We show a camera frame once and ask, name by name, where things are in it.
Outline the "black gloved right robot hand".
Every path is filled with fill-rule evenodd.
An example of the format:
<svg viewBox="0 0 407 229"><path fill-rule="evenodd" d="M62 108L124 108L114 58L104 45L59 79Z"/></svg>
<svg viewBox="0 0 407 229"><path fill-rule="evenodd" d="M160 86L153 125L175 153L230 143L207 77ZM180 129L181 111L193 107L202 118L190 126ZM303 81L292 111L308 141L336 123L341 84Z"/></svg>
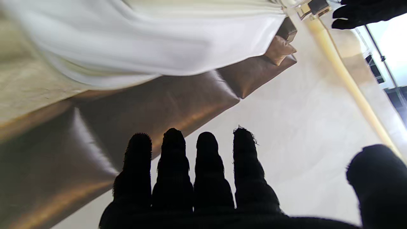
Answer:
<svg viewBox="0 0 407 229"><path fill-rule="evenodd" d="M235 194L212 133L198 136L193 184L182 132L171 128L164 133L154 187L151 138L134 134L99 229L358 228L338 220L286 215L266 182L252 133L239 127L233 134ZM362 229L406 228L407 170L391 149L382 144L364 147L350 161L346 178L359 202Z"/></svg>

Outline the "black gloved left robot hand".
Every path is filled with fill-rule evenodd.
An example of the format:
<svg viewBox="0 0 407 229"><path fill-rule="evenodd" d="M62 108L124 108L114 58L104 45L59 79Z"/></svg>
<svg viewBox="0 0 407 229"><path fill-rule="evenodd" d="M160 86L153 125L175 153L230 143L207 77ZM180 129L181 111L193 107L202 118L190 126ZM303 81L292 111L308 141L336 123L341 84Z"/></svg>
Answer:
<svg viewBox="0 0 407 229"><path fill-rule="evenodd" d="M331 27L339 30L354 29L371 23L389 21L406 14L406 0L342 0L333 12Z"/></svg>

